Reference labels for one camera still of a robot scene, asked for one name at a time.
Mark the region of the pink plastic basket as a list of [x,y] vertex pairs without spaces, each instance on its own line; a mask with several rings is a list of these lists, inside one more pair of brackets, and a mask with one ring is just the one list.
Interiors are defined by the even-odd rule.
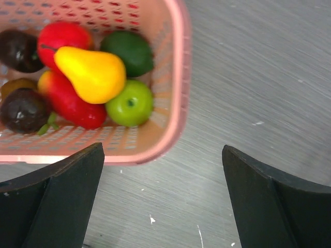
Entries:
[[154,95],[150,119],[139,127],[107,120],[85,130],[57,119],[58,129],[44,135],[16,134],[1,127],[1,162],[51,164],[97,142],[106,165],[138,165],[169,150],[184,129],[191,78],[191,22],[184,1],[1,1],[1,30],[37,35],[56,21],[90,31],[95,45],[114,30],[143,35],[154,53],[154,69],[140,80]]

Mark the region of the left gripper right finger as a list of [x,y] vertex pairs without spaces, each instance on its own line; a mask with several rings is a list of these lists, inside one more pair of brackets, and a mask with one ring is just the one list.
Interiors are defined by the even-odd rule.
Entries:
[[242,247],[330,247],[330,187],[225,145],[222,164]]

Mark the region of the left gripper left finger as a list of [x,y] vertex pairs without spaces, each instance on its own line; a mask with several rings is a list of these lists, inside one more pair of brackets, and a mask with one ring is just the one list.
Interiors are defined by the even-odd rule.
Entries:
[[1,247],[82,247],[103,165],[94,143],[1,182]]

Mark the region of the red toy apple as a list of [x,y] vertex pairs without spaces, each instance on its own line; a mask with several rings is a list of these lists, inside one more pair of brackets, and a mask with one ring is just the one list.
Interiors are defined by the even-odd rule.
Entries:
[[55,49],[63,46],[72,46],[86,50],[94,49],[92,35],[80,25],[61,21],[45,26],[37,39],[37,53],[45,66],[59,74],[61,74],[61,71],[54,62],[54,51],[43,48],[43,45]]

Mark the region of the yellow toy pear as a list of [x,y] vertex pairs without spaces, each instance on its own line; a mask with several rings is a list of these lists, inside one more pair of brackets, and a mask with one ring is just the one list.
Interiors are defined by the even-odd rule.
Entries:
[[77,95],[90,104],[110,101],[126,83],[125,65],[111,53],[63,46],[55,52],[54,61]]

